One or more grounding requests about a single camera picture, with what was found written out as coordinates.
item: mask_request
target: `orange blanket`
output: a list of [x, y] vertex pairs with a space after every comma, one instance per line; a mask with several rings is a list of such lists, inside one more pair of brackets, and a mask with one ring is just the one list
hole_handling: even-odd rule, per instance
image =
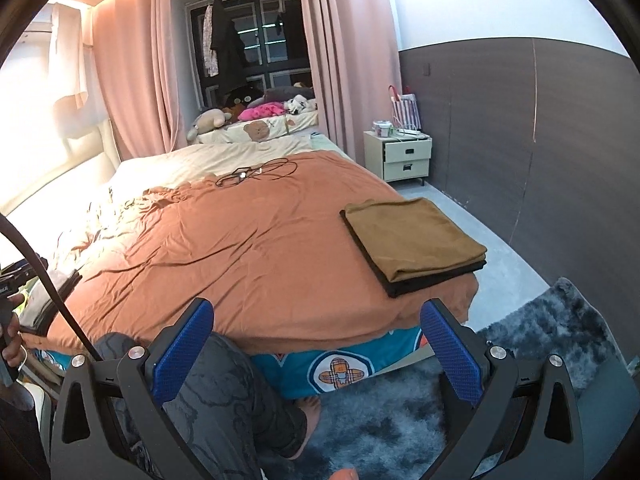
[[[249, 354], [335, 349], [418, 325], [439, 297], [460, 321], [478, 290], [472, 274], [401, 298], [387, 297], [338, 212], [399, 195], [332, 152], [289, 157], [295, 173], [217, 188], [206, 178], [156, 189], [140, 208], [136, 239], [83, 268], [67, 305], [92, 341], [122, 332], [149, 342], [195, 296], [215, 307], [216, 332]], [[82, 347], [61, 316], [32, 347]]]

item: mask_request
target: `headboard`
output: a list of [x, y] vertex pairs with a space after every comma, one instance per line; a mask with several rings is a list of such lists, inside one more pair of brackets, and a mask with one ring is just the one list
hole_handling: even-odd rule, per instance
[[[51, 257], [58, 235], [86, 210], [95, 190], [108, 182], [120, 165], [111, 121], [92, 126], [78, 139], [68, 139], [69, 157], [12, 198], [3, 213], [33, 249]], [[0, 267], [20, 253], [0, 236]]]

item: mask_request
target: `nightstand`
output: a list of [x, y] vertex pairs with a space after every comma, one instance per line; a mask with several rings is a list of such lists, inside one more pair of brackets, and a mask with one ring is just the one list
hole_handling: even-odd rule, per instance
[[364, 132], [365, 167], [385, 182], [429, 176], [431, 137], [401, 139]]

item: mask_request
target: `blue gripper pad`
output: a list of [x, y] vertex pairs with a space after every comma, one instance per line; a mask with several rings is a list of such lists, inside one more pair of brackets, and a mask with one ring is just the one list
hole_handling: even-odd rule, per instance
[[165, 328], [158, 335], [156, 341], [160, 346], [165, 346], [166, 350], [158, 355], [158, 351], [162, 351], [163, 348], [157, 348], [156, 352], [150, 348], [151, 355], [148, 359], [152, 367], [151, 393], [158, 404], [162, 405], [178, 395], [212, 329], [212, 304], [196, 298], [172, 327]]
[[482, 369], [433, 300], [422, 306], [420, 326], [458, 398], [477, 406], [482, 397]]

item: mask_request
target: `white floor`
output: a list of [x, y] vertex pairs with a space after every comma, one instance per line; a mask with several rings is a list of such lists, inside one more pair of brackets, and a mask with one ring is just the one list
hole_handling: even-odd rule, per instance
[[393, 184], [405, 198], [423, 196], [438, 206], [465, 233], [487, 247], [484, 269], [476, 272], [480, 284], [466, 324], [480, 330], [500, 321], [527, 301], [544, 292], [548, 285], [518, 254], [471, 213], [433, 186], [419, 180]]

